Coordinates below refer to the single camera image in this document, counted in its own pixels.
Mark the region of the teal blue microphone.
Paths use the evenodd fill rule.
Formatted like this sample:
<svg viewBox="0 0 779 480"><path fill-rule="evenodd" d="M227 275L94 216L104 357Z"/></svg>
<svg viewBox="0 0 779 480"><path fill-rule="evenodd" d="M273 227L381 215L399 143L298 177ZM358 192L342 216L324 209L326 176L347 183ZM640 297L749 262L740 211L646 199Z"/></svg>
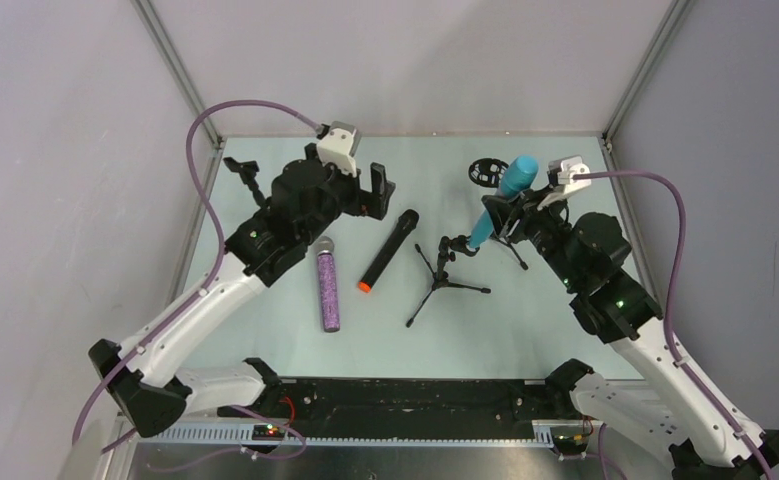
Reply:
<svg viewBox="0 0 779 480"><path fill-rule="evenodd" d="M472 228L467 241L470 250L478 250L496 232L492 211L505 207L517 195L527 190L538 171L538 161L529 155L520 155L510 163L497 158L482 158L470 165L469 179L477 186L495 190L494 194L483 200L483 213Z"/></svg>

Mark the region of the black microphone orange cap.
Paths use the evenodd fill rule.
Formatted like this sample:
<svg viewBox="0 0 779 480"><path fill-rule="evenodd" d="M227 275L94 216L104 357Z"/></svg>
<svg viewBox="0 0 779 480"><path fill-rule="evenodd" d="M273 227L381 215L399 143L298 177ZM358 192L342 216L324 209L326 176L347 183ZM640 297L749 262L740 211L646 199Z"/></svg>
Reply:
<svg viewBox="0 0 779 480"><path fill-rule="evenodd" d="M413 209L407 209L398 217L387 239L358 281L357 288L360 291L369 293L374 288L403 242L417 227L419 219L419 213Z"/></svg>

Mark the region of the black small tripod stand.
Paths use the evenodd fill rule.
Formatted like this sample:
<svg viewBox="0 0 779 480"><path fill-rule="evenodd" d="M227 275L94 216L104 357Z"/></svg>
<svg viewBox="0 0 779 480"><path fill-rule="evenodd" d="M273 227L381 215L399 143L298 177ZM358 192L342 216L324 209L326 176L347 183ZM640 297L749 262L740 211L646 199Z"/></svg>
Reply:
<svg viewBox="0 0 779 480"><path fill-rule="evenodd" d="M421 310L423 309L424 305L429 300L431 295L440 289L453 288L453 289L465 289L465 290L476 291L482 294L492 293L492 290L488 287L477 287L477 286L454 282L450 279L450 275L446 271L447 264L449 262L454 262L456 260L457 252L460 252L467 256L476 255L475 251L472 251L470 248L467 247L467 240L468 238L464 235L459 235L454 238L443 236L440 239L437 248L436 267L433 267L431 262L428 260L421 245L419 243L414 244L416 253L424 261L425 266L427 267L427 269L431 274L432 282L429 291L426 293L424 298L420 301L416 310L413 312L410 318L406 321L405 323L406 328L410 328L414 324L416 317L421 312Z"/></svg>

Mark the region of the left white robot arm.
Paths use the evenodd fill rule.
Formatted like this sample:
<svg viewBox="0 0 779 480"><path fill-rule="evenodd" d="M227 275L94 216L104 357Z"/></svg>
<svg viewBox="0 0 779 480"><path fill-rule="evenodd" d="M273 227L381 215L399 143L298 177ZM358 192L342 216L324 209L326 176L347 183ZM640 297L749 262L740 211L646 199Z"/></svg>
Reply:
<svg viewBox="0 0 779 480"><path fill-rule="evenodd" d="M211 271L191 290L136 335L90 348L108 393L139 436L157 436L189 413L251 406L276 383L276 373L258 358L217 368L183 363L232 313L302 261L341 215L384 219L395 185L380 163L371 164L370 176L364 190L358 174L322 161L317 145L306 145L304 158L273 179L269 196L224 241Z"/></svg>

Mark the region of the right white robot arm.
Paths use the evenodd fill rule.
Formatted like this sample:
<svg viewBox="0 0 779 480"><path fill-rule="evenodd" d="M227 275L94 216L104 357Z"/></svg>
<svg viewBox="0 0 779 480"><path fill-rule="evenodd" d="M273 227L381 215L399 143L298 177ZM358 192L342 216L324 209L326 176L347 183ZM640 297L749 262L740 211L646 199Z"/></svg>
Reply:
<svg viewBox="0 0 779 480"><path fill-rule="evenodd" d="M487 195L482 203L496 235L529 241L566 287L583 330L624 358L657 394L651 407L617 392L594 368L571 359L548 383L582 414L607 424L650 453L675 479L758 479L779 464L779 430L763 429L711 380L709 393L726 408L726 420L686 374L700 370L679 340L668 342L659 304L623 268L631 252L616 217L589 212L575 223L568 205L542 203L528 190L513 200Z"/></svg>

